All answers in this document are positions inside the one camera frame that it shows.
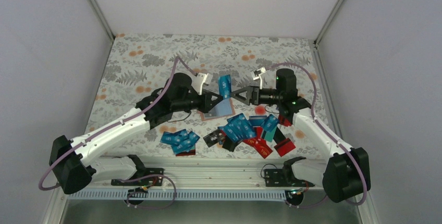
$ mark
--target red circle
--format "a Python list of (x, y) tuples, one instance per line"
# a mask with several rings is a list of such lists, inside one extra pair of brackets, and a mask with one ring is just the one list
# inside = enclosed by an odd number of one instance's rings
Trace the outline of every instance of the red circle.
[(255, 107), (255, 114), (257, 115), (265, 115), (265, 108), (262, 105)]

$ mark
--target thin black wire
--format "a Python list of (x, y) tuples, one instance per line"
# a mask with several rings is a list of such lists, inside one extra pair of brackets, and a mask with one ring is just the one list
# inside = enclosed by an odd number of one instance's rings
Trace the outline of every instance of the thin black wire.
[(189, 116), (190, 116), (191, 114), (192, 114), (192, 111), (190, 111), (189, 114), (188, 114), (184, 119), (181, 119), (181, 120), (175, 120), (175, 121), (168, 121), (168, 122), (184, 121), (184, 120), (186, 120), (187, 118), (189, 118)]
[(265, 179), (265, 177), (262, 175), (262, 171), (264, 170), (265, 166), (268, 166), (268, 165), (272, 165), (272, 166), (275, 167), (276, 169), (279, 169), (278, 167), (276, 167), (275, 164), (267, 163), (266, 165), (264, 165), (264, 166), (261, 168), (261, 172), (260, 172), (261, 177), (264, 178), (264, 179)]
[(265, 105), (265, 106), (264, 106), (265, 111), (267, 111), (267, 112), (269, 112), (269, 113), (271, 113), (271, 114), (279, 114), (279, 112), (268, 111), (268, 110), (267, 110), (267, 107), (268, 107), (268, 105)]

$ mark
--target black mounting plate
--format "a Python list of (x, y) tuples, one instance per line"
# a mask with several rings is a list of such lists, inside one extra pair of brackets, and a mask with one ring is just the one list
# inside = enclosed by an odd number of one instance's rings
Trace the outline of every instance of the black mounting plate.
[[(275, 188), (275, 187), (307, 187), (307, 184), (304, 180), (298, 180), (294, 179), (292, 184), (289, 184), (284, 177), (283, 170), (282, 169), (264, 169), (264, 180), (265, 180), (265, 186), (269, 188)], [(314, 187), (315, 184), (308, 182), (309, 187)]]
[[(155, 174), (162, 175), (163, 173), (164, 173), (163, 168), (146, 168), (146, 171), (144, 172), (143, 176), (155, 175)], [(110, 184), (112, 186), (145, 186), (153, 183), (153, 179), (154, 178), (146, 178), (135, 182), (121, 182), (120, 180), (112, 180), (110, 181)], [(161, 186), (161, 185), (163, 185), (163, 178), (157, 179), (156, 183), (153, 186)]]

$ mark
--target white wall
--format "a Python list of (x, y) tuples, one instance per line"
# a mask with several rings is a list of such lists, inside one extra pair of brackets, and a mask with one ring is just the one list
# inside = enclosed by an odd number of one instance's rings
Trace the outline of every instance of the white wall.
[(52, 141), (84, 132), (111, 42), (88, 0), (0, 8), (0, 218), (39, 223), (51, 192), (37, 184)]
[(343, 135), (381, 223), (440, 223), (442, 0), (347, 0), (322, 43)]
[(97, 0), (114, 33), (314, 39), (337, 0)]

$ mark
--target floral tablecloth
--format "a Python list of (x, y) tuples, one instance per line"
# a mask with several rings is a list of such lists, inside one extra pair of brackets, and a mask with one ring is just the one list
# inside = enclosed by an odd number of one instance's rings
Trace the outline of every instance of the floral tablecloth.
[[(205, 89), (216, 93), (218, 93), (219, 76), (230, 74), (234, 91), (247, 85), (257, 85), (256, 81), (252, 81), (250, 71), (285, 61), (302, 65), (315, 80), (317, 79), (307, 39), (119, 34), (115, 38), (98, 94), (95, 97), (87, 132), (121, 116), (136, 102), (150, 95), (154, 89), (163, 87), (170, 76), (176, 55), (179, 55), (193, 70), (213, 74), (211, 84)], [(186, 69), (179, 64), (177, 72), (186, 72)], [(298, 78), (299, 93), (311, 102), (313, 88), (310, 80), (301, 70), (295, 70), (295, 74)], [(275, 71), (269, 71), (265, 75), (264, 87), (272, 86), (275, 86)], [(232, 99), (232, 102), (236, 114), (244, 113), (247, 117), (256, 115), (255, 106), (244, 105), (235, 99)], [(323, 121), (327, 122), (321, 91), (319, 91), (315, 111)], [(184, 112), (174, 113), (172, 120), (186, 116), (187, 113)], [(136, 154), (174, 157), (170, 146), (159, 142), (162, 133), (187, 129), (197, 133), (201, 139), (196, 144), (196, 155), (186, 157), (262, 159), (253, 147), (245, 143), (238, 145), (234, 152), (229, 152), (220, 145), (207, 147), (203, 137), (214, 131), (217, 126), (225, 125), (227, 118), (201, 121), (200, 113), (193, 110), (186, 120), (164, 123), (145, 133), (133, 135), (105, 155)], [(281, 130), (286, 137), (294, 141), (296, 146), (282, 159), (286, 160), (300, 155), (311, 159), (321, 157), (318, 149), (302, 131), (293, 126), (281, 127)], [(273, 151), (268, 158), (280, 157), (276, 151)]]

